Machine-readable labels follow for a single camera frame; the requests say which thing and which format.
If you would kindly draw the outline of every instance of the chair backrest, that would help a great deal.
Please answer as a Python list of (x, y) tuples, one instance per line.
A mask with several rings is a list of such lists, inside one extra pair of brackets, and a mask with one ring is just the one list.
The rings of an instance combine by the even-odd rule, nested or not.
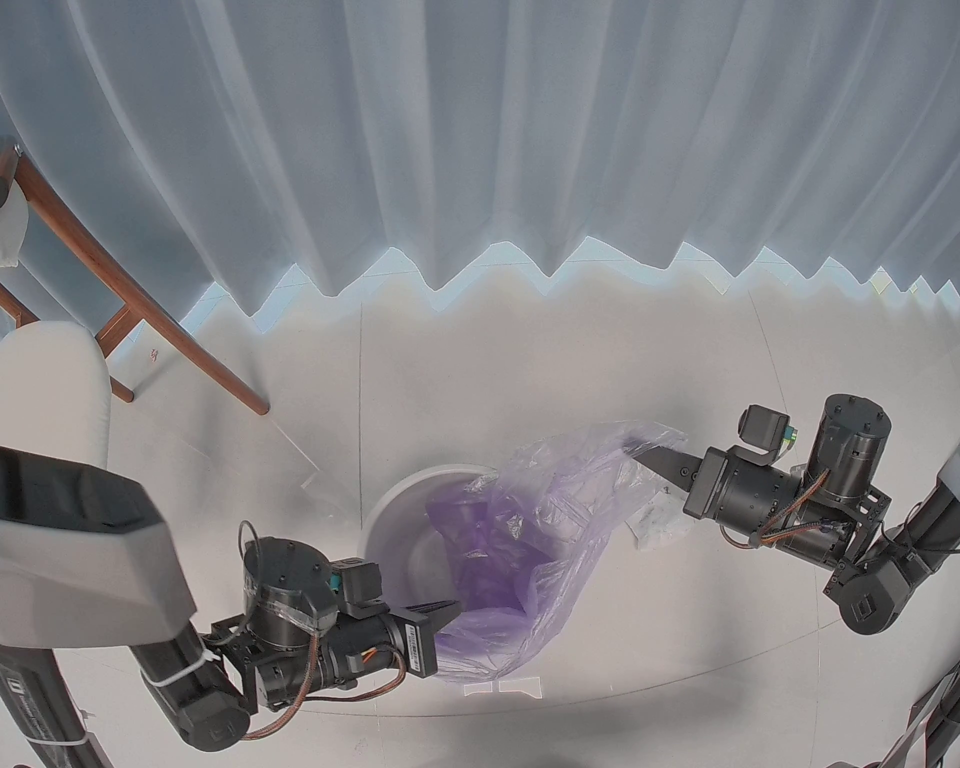
[(110, 378), (81, 325), (30, 323), (0, 340), (0, 445), (105, 468)]

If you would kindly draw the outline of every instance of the white sticker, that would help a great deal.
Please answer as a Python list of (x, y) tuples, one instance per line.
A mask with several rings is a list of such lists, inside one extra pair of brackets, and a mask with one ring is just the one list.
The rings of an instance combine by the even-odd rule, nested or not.
[(410, 668), (420, 672), (420, 644), (417, 642), (417, 628), (407, 624), (407, 656), (410, 658)]

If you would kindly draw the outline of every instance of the transparent trash bag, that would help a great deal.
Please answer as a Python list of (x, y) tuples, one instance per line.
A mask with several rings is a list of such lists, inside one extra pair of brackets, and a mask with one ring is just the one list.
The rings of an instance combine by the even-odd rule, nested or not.
[[(464, 604), (437, 635), (439, 676), (495, 680), (539, 653), (564, 627), (613, 529), (652, 509), (662, 489), (631, 455), (684, 442), (660, 424), (597, 424), (523, 447), (498, 473), (434, 492), (426, 512)], [(658, 509), (657, 530), (682, 513)]]

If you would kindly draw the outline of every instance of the wooden chair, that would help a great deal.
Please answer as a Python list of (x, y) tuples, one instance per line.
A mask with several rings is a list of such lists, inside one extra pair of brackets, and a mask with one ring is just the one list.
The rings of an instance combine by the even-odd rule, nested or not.
[[(86, 268), (124, 302), (120, 310), (96, 334), (104, 356), (109, 355), (141, 320), (184, 354), (201, 371), (231, 395), (263, 416), (270, 410), (267, 401), (240, 380), (227, 366), (201, 347), (163, 307), (140, 287), (123, 267), (87, 231), (73, 211), (60, 199), (30, 158), (23, 155), (15, 140), (0, 138), (0, 205), (7, 201), (13, 182), (19, 184), (30, 207), (44, 223), (83, 262)], [(0, 309), (17, 327), (37, 320), (37, 316), (0, 285)], [(110, 379), (113, 393), (124, 402), (133, 401), (133, 392)]]

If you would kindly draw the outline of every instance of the floor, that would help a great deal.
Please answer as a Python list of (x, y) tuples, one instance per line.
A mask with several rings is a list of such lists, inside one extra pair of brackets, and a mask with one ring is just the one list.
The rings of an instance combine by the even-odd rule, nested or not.
[[(737, 279), (718, 270), (692, 250), (660, 272), (594, 245), (547, 279), (504, 247), (436, 294), (402, 257), (337, 299), (288, 276), (252, 319), (213, 290), (187, 324), (270, 415), (142, 329), (109, 361), (136, 391), (114, 401), (109, 468), (169, 521), (201, 629), (241, 606), (240, 519), (356, 554), (364, 514), (406, 475), (496, 467), (596, 421), (667, 423), (702, 452), (732, 444), (741, 411), (762, 403), (800, 429), (790, 466), (827, 395), (868, 396), (893, 423), (875, 484), (899, 522), (960, 437), (960, 299), (882, 276), (859, 286), (839, 267), (803, 280), (772, 254)], [(826, 577), (733, 549), (708, 522), (652, 552), (622, 527), (564, 631), (515, 675), (539, 678), (541, 699), (412, 681), (378, 703), (309, 705), (281, 734), (214, 755), (181, 744), (126, 649), (59, 658), (118, 767), (859, 765), (960, 659), (960, 613), (943, 611), (960, 564), (872, 637), (838, 622)], [(5, 715), (0, 758), (36, 763)]]

